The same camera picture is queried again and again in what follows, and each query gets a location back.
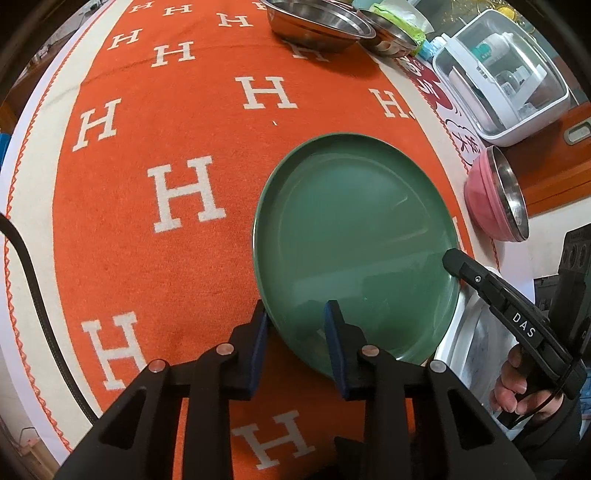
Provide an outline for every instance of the black cable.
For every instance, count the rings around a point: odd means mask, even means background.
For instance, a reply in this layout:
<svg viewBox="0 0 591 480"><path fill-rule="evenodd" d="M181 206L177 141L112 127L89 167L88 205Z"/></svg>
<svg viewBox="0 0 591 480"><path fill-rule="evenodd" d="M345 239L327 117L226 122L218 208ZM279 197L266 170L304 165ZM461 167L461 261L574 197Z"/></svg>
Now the black cable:
<svg viewBox="0 0 591 480"><path fill-rule="evenodd" d="M31 298L33 299L33 304L35 305L35 311L37 312L37 317L39 318L39 323L41 324L41 330L43 330L43 335L45 336L45 340L47 341L47 345L49 346L49 350L51 351L51 355L56 362L61 376L63 377L68 389L74 397L74 400L76 400L76 403L78 403L78 406L82 412L84 412L84 415L88 421L94 424L98 420L98 417L92 408L90 408L90 405L88 405L88 402L76 384L76 381L72 376L72 372L70 372L70 368L68 367L66 360L61 353L60 347L57 344L56 335L53 333L53 329L51 328L51 323L49 321L49 317L47 316L47 310L41 296L41 290L39 289L37 276L35 275L35 269L33 268L33 262L31 261L31 256L29 255L27 247L25 246L25 242L22 240L22 237L20 233L18 233L16 227L1 213L0 232L2 232L12 244L17 252L18 259L21 261L22 269L24 270L25 276L27 278L27 285L29 286L29 291L31 292Z"/></svg>

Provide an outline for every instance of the bottle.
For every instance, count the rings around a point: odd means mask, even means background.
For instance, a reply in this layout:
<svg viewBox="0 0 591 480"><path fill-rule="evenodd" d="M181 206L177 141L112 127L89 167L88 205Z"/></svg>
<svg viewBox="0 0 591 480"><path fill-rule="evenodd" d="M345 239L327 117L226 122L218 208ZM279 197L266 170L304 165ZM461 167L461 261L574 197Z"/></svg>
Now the bottle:
<svg viewBox="0 0 591 480"><path fill-rule="evenodd" d="M493 33L472 49L472 53L485 67L503 58L511 49L513 33Z"/></svg>
<svg viewBox="0 0 591 480"><path fill-rule="evenodd" d="M519 90L521 84L529 78L529 76L529 70L521 65L517 67L516 71L514 72L503 70L499 74L495 75L495 79L507 96L512 97L515 95L515 92Z"/></svg>

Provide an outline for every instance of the pink bowl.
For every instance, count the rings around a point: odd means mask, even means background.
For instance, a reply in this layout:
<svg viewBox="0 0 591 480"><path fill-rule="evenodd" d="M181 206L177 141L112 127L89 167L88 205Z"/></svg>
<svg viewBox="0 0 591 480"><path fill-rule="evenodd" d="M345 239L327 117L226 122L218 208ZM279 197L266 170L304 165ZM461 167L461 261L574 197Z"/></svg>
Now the pink bowl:
<svg viewBox="0 0 591 480"><path fill-rule="evenodd" d="M489 147L481 152L468 174L464 185L464 198L468 213L484 232L495 240L502 242L522 241L511 232L501 199L496 192L488 155L492 155Z"/></svg>

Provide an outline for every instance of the human hand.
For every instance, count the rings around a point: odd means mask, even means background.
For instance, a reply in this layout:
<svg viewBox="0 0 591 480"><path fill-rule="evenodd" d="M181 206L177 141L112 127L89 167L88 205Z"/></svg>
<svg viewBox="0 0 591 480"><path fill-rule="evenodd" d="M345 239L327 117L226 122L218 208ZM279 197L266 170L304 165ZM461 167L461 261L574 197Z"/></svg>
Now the human hand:
<svg viewBox="0 0 591 480"><path fill-rule="evenodd" d="M501 409L510 413L525 415L537 408L548 399L551 392L540 390L523 398L519 402L515 394L523 394L527 390L527 380L517 368L521 364L521 346L515 345L507 355L507 361L501 367L501 375L496 379L495 388L491 391L490 402L493 411ZM536 413L532 421L544 421L554 415L562 405L563 394L557 395L544 408Z"/></svg>

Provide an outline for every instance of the metal bowl rim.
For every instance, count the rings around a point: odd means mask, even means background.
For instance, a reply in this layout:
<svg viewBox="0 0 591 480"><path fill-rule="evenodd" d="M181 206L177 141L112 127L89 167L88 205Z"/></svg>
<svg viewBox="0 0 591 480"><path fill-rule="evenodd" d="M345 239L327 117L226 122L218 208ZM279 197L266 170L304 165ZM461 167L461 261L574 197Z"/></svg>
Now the metal bowl rim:
<svg viewBox="0 0 591 480"><path fill-rule="evenodd" d="M356 13L352 12L351 10L347 10L346 8L340 7L340 6L338 6L338 5L336 5L336 4L332 3L332 2L329 2L327 0L322 0L322 1L325 2L325 3L327 3L327 4L330 4L334 8L337 8L341 12L344 12L347 17L350 17L351 15L353 15L355 18L357 18L359 21L361 21L362 23L364 23L369 28L370 33L368 35L361 35L361 34L350 33L350 32L347 32L345 30L340 30L338 28L331 27L329 25L324 25L322 23L318 23L318 22L315 22L313 20L309 20L307 18L299 17L298 15L294 15L291 12L288 12L287 10L283 10L282 8L279 8L278 6L276 6L273 3L271 3L269 0L261 0L261 3L263 5L265 5L266 7L271 7L273 10L275 10L277 12L280 12L282 14L288 15L289 17L298 18L300 20L304 20L304 21L309 22L311 24L318 25L319 27L328 28L328 29L333 30L335 32L338 32L340 34L348 35L351 40L353 40L353 39L356 39L356 40L370 40L370 39L372 39L372 38L374 38L376 36L376 31L375 31L374 27L371 26L370 23L368 23L365 19L361 18Z"/></svg>
<svg viewBox="0 0 591 480"><path fill-rule="evenodd" d="M404 35L406 35L410 39L410 42L409 41L406 41L406 40L403 40L402 38L398 38L394 33L390 32L390 30L388 30L387 28L385 28L382 25L378 24L372 18L370 18L369 16L367 16L365 14L365 12L368 12L370 14L376 15L377 17L383 18L386 22L389 22L391 25L393 25L397 29L399 29ZM378 28L379 28L380 30L383 30L384 32L387 32L389 36L394 37L398 42L402 42L402 43L408 45L408 48L415 49L415 48L418 47L418 43L415 41L414 38L412 38L409 34L407 34L402 28L400 28L396 24L390 22L387 18L384 18L381 15L378 15L376 12L372 12L371 10L367 10L365 8L359 8L357 10L357 16L358 17L362 17L362 20L365 20L371 27L374 28L374 30L376 32L378 31Z"/></svg>
<svg viewBox="0 0 591 480"><path fill-rule="evenodd" d="M515 176L515 173L513 172L513 169L511 168L509 161L507 160L507 158L505 157L505 155L499 147L492 145L491 147L487 148L486 157L488 159L488 164L491 168L493 179L495 181L496 191L501 200L501 203L503 204L503 210L505 211L509 227L511 228L511 232L513 233L515 239L519 241L525 241L530 236L530 220L527 215L527 207L525 206L523 192L521 191L521 187L517 182L517 177ZM515 182L515 185L519 189L518 198L516 198L515 200L517 200L521 204L521 206L523 207L523 211L525 213L525 223L523 224L523 231L519 228L519 224L517 223L517 220L515 218L515 213L513 212L513 210L511 209L511 205L509 204L507 193L501 180L501 174L499 173L499 163L503 163L504 165L506 165L509 174L511 175Z"/></svg>

